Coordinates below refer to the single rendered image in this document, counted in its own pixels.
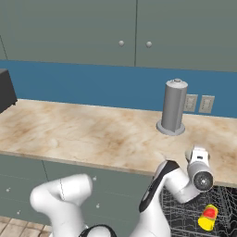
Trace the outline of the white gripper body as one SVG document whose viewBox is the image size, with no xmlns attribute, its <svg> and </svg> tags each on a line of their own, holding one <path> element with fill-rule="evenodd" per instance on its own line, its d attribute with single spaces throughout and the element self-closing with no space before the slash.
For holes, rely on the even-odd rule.
<svg viewBox="0 0 237 237">
<path fill-rule="evenodd" d="M 191 150 L 185 152 L 185 158 L 187 161 L 208 161 L 209 153 L 204 147 L 195 145 Z"/>
</svg>

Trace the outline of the yellow and red cup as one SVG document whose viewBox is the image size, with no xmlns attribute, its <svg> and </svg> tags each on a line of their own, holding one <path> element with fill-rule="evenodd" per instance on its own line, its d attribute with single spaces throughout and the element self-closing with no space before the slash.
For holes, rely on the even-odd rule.
<svg viewBox="0 0 237 237">
<path fill-rule="evenodd" d="M 215 226 L 218 209 L 214 205 L 207 205 L 198 219 L 198 225 L 205 231 L 212 231 Z"/>
</svg>

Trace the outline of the grey paper towel holder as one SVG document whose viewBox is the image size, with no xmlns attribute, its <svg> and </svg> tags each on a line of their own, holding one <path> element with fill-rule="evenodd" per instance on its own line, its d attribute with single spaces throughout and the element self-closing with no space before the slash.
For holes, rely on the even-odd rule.
<svg viewBox="0 0 237 237">
<path fill-rule="evenodd" d="M 156 124 L 163 134 L 177 136 L 184 133 L 185 127 L 181 120 L 187 88 L 188 83 L 181 79 L 166 82 L 162 117 Z"/>
</svg>

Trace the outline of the grey-green drawer front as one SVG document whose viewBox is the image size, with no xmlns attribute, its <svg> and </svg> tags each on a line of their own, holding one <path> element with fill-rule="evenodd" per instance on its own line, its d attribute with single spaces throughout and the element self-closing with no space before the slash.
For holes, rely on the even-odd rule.
<svg viewBox="0 0 237 237">
<path fill-rule="evenodd" d="M 49 218 L 36 212 L 30 203 L 32 189 L 40 184 L 41 181 L 0 175 L 0 216 L 49 224 Z"/>
<path fill-rule="evenodd" d="M 142 197 L 93 191 L 81 206 L 85 223 L 106 224 L 118 237 L 129 237 L 139 220 Z"/>
<path fill-rule="evenodd" d="M 41 160 L 0 155 L 0 174 L 36 181 L 47 181 Z"/>
<path fill-rule="evenodd" d="M 151 176 L 120 172 L 102 168 L 89 168 L 51 161 L 44 161 L 48 180 L 56 180 L 73 174 L 87 174 L 93 181 L 94 191 L 142 197 L 151 181 Z"/>
</svg>

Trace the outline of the black countertop appliance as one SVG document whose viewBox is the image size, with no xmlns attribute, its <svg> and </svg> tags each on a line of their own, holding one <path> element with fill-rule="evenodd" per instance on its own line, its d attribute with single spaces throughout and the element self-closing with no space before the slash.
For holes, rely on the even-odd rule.
<svg viewBox="0 0 237 237">
<path fill-rule="evenodd" d="M 0 69 L 0 114 L 15 105 L 18 98 L 7 69 Z"/>
</svg>

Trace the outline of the beige wall socket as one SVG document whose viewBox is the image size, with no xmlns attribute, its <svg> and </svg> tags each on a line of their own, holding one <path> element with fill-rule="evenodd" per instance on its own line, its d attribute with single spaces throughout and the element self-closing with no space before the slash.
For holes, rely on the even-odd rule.
<svg viewBox="0 0 237 237">
<path fill-rule="evenodd" d="M 194 112 L 196 108 L 197 98 L 197 94 L 187 94 L 185 98 L 184 111 Z"/>
<path fill-rule="evenodd" d="M 201 98 L 199 112 L 200 113 L 210 113 L 214 104 L 214 95 L 203 95 Z"/>
</svg>

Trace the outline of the grey-green wall cupboard door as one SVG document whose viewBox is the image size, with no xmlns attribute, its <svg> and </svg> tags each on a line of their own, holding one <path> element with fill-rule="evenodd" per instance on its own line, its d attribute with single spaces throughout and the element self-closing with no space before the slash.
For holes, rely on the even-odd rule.
<svg viewBox="0 0 237 237">
<path fill-rule="evenodd" d="M 237 0 L 138 0 L 136 65 L 237 72 Z"/>
<path fill-rule="evenodd" d="M 135 18 L 136 0 L 0 0 L 10 60 L 131 66 Z"/>
</svg>

